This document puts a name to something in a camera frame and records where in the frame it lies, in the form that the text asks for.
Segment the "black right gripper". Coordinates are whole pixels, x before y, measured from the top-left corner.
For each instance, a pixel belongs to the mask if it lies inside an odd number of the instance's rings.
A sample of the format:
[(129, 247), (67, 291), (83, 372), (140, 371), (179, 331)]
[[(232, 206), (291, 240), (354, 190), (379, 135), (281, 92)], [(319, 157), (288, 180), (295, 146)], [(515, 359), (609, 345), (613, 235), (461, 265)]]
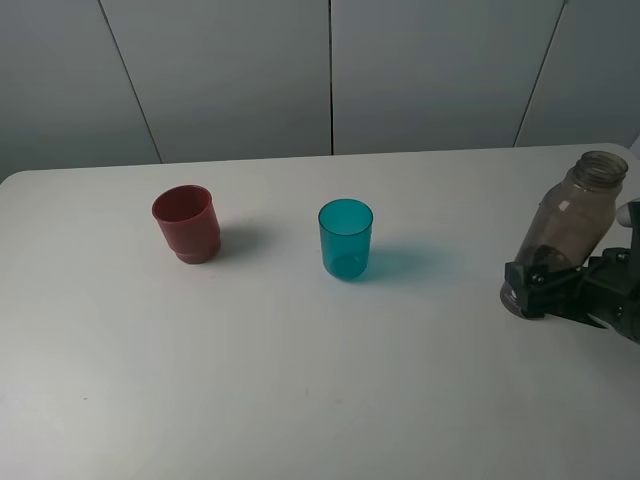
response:
[[(632, 230), (629, 248), (608, 248), (584, 266), (558, 271), (547, 264), (506, 263), (503, 306), (528, 320), (551, 315), (585, 325), (606, 324), (639, 343), (639, 202), (622, 205), (616, 219)], [(585, 280), (588, 312), (578, 305)]]

